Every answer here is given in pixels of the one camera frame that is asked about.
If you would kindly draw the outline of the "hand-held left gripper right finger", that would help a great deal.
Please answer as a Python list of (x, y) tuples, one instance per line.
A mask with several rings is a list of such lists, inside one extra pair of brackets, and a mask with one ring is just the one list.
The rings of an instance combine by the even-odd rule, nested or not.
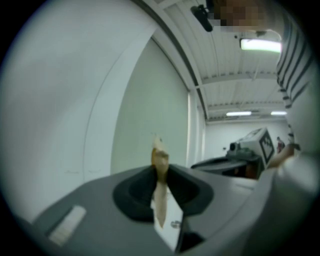
[(183, 211), (177, 256), (245, 256), (275, 172), (258, 180), (169, 167), (168, 184)]

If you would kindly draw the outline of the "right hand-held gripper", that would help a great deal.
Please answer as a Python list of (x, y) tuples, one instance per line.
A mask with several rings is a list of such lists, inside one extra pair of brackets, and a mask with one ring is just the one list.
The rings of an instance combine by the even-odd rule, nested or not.
[(226, 153), (228, 157), (210, 158), (195, 163), (190, 168), (227, 177), (258, 179), (261, 174), (261, 162), (263, 168), (267, 169), (274, 153), (275, 148), (269, 131), (263, 127), (232, 142)]

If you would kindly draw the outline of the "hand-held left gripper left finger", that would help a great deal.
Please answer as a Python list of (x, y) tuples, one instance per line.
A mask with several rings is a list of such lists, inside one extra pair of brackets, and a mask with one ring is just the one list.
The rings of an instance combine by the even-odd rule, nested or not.
[(171, 256), (176, 239), (160, 230), (151, 166), (89, 181), (35, 220), (64, 256)]

